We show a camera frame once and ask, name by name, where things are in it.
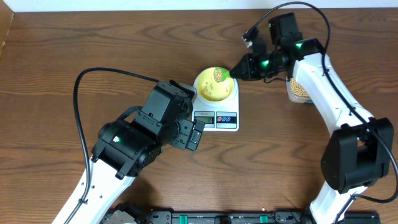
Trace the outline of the green plastic scoop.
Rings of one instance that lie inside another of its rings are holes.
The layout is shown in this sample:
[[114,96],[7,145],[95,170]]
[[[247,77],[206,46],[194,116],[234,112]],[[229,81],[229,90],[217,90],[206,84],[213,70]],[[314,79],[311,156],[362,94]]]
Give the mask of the green plastic scoop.
[[222,67],[216,67],[213,72],[213,78],[217,83],[223,82],[227,78],[230,78],[229,70]]

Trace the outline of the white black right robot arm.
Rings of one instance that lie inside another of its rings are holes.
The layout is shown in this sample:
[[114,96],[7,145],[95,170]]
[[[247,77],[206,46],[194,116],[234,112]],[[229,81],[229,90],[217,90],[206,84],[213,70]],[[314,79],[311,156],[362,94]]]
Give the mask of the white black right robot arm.
[[364,191],[397,169],[391,149],[394,128],[387,118],[364,109],[333,69],[326,44],[304,39],[293,13],[269,20],[274,50],[268,51],[256,27],[243,34],[250,52],[231,70],[233,78],[267,80],[280,72],[308,93],[321,114],[330,140],[321,159],[325,179],[302,215],[302,223],[338,223]]

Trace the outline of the yellow plastic bowl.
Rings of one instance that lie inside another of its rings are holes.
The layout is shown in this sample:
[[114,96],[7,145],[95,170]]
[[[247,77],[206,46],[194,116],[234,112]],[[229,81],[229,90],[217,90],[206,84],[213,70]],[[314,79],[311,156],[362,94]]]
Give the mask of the yellow plastic bowl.
[[216,67],[207,68],[202,71],[195,80],[198,94],[208,101],[223,101],[234,91],[234,79],[227,78],[223,82],[217,83],[213,78]]

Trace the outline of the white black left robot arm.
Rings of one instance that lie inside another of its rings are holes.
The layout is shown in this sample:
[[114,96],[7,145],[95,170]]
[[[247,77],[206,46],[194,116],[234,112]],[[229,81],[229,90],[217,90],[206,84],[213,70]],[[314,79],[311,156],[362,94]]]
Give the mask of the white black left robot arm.
[[195,151],[204,129],[203,122],[188,120],[196,96],[190,85],[158,82],[143,107],[105,124],[83,173],[89,179],[80,180],[54,223],[99,223],[165,145]]

